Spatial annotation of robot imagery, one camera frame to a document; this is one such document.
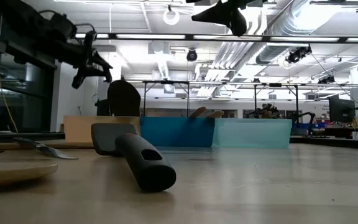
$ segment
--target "computer screen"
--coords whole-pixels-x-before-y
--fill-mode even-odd
[[[329,98],[329,118],[331,122],[351,123],[356,116],[356,107],[352,100],[338,97]]]

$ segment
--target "wooden table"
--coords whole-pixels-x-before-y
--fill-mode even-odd
[[[65,150],[77,161],[33,150],[1,161],[56,161],[54,175],[0,189],[0,224],[358,223],[358,150],[163,149],[177,171],[166,192],[140,192],[126,161]]]

